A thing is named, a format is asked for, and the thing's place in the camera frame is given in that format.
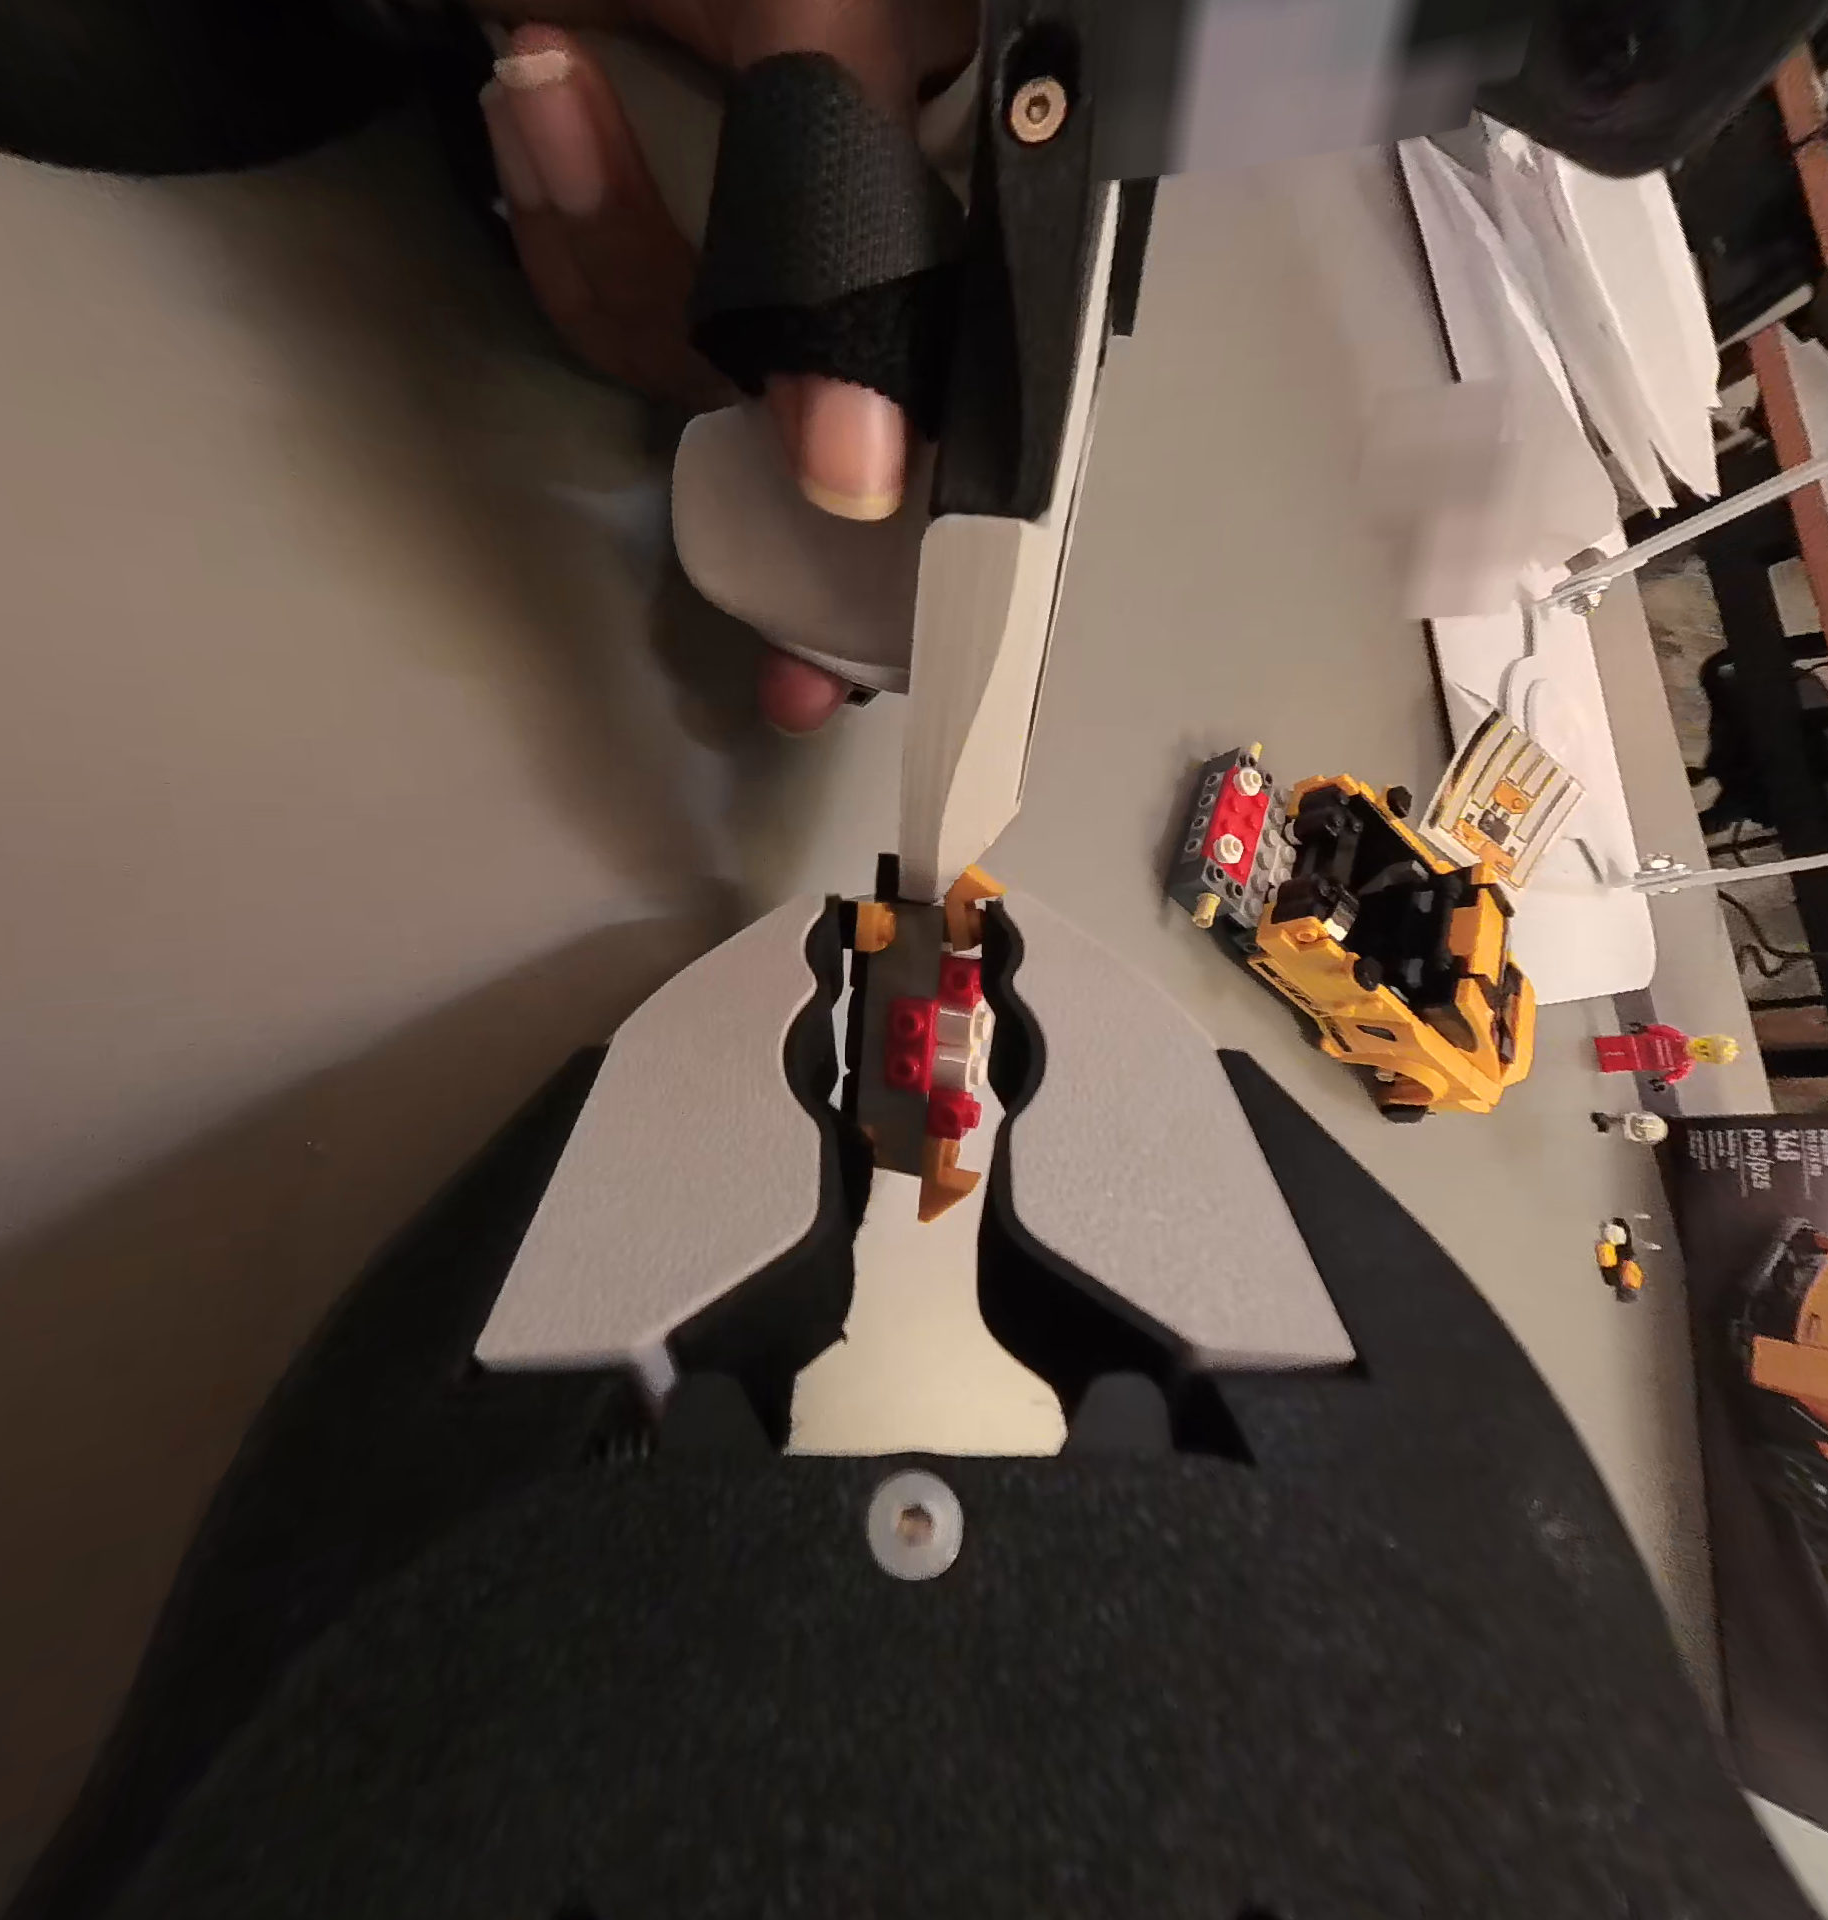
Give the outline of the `dark lego box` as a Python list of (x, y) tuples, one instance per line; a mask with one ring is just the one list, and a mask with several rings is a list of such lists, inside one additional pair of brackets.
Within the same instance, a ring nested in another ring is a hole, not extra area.
[(1726, 1731), (1828, 1831), (1828, 1117), (1693, 1117), (1667, 1157)]

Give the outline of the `metal rod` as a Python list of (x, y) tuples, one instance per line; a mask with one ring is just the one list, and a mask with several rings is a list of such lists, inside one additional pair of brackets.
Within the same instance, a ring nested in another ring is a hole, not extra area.
[(1535, 613), (1586, 610), (1599, 602), (1599, 596), (1610, 583), (1659, 561), (1684, 544), (1693, 544), (1728, 525), (1736, 525), (1758, 510), (1789, 499), (1808, 486), (1820, 486), (1825, 480), (1828, 455), (1808, 458), (1796, 466), (1786, 466), (1775, 478), (1731, 496), (1723, 496), (1712, 508), (1699, 510), (1614, 554), (1606, 554), (1595, 564), (1576, 564), (1550, 591), (1529, 604)]
[(1796, 854), (1758, 864), (1726, 864), (1690, 868), (1666, 854), (1654, 857), (1648, 866), (1622, 876), (1619, 886), (1637, 895), (1678, 895), (1699, 890), (1723, 890), (1747, 880), (1775, 880), (1828, 871), (1828, 853)]

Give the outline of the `red lego minifigure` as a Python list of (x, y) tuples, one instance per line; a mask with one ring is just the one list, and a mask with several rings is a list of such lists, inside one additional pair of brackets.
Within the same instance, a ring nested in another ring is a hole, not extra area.
[(1637, 1021), (1593, 1040), (1603, 1076), (1628, 1076), (1667, 1089), (1690, 1078), (1699, 1064), (1736, 1064), (1740, 1044), (1723, 1032), (1693, 1035), (1670, 1021)]

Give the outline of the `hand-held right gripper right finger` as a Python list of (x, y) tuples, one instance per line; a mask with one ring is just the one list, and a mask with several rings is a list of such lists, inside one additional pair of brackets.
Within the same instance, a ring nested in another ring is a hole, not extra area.
[(1162, 1423), (1229, 1423), (1223, 1380), (1359, 1355), (1207, 1028), (1041, 899), (988, 911), (1001, 1123), (978, 1309), (1065, 1423), (1129, 1382)]

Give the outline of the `lego instruction booklet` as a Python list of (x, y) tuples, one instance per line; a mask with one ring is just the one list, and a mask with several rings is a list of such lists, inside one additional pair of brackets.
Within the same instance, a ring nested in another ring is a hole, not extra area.
[(1501, 707), (1460, 743), (1417, 834), (1519, 895), (1573, 822), (1583, 782)]

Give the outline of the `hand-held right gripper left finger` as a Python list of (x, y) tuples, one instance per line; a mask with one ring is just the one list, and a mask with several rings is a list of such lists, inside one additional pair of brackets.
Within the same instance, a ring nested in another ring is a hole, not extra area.
[(835, 897), (782, 899), (623, 1020), (475, 1336), (484, 1372), (618, 1375), (659, 1416), (729, 1380), (789, 1448), (855, 1299), (844, 955)]

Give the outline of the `red white lego assembly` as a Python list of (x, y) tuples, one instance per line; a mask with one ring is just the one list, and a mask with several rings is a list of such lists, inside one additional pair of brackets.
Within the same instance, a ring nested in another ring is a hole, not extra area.
[(982, 1181), (963, 1163), (984, 1118), (995, 1014), (982, 942), (1004, 884), (969, 866), (938, 899), (900, 890), (900, 859), (879, 854), (874, 890), (847, 899), (849, 1018), (841, 1111), (870, 1147), (874, 1169), (918, 1185), (928, 1226)]

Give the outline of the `person's left forearm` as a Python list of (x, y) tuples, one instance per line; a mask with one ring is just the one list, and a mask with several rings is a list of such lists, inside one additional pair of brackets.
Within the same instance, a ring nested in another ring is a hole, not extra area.
[(154, 179), (308, 154), (490, 76), (470, 5), (0, 1), (0, 154)]

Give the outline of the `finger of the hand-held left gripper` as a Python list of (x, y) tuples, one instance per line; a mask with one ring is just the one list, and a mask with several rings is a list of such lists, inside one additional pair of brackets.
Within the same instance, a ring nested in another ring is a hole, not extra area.
[(900, 893), (941, 899), (1023, 804), (1068, 516), (948, 514), (922, 541), (900, 777)]
[(1079, 503), (1087, 478), (1093, 445), (1093, 412), (1099, 375), (1113, 335), (1110, 283), (1119, 241), (1116, 179), (1101, 182), (1096, 206), (1093, 264), (1080, 307), (1079, 354), (1068, 404), (1061, 451), (1050, 486), (1046, 514), (1023, 531), (1023, 556), (1015, 577), (1015, 619), (1020, 632), (1020, 660), (1027, 675), (1027, 715), (1015, 771), (1015, 792), (1023, 792), (1041, 715), (1046, 666), (1064, 602), (1065, 569), (1079, 521)]

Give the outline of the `yellow lego car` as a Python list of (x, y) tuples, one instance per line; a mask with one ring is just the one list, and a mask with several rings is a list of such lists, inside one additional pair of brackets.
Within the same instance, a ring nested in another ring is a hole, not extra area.
[(1294, 1011), (1381, 1117), (1485, 1117), (1530, 1064), (1536, 997), (1485, 862), (1434, 851), (1403, 786), (1284, 786), (1261, 748), (1192, 769), (1163, 895)]

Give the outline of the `person's left hand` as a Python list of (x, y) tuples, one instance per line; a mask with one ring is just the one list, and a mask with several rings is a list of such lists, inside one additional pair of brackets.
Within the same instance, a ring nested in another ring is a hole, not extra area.
[[(734, 389), (690, 346), (692, 246), (586, 37), (600, 29), (663, 42), (730, 73), (779, 53), (825, 53), (902, 120), (914, 120), (980, 42), (980, 5), (969, 1), (470, 6), (505, 35), (480, 106), (536, 300), (599, 375), (687, 414), (726, 404)], [(888, 396), (819, 375), (773, 375), (766, 404), (817, 510), (874, 522), (900, 506), (911, 431)], [(814, 661), (769, 653), (757, 692), (771, 726), (801, 735), (835, 717), (855, 689)]]

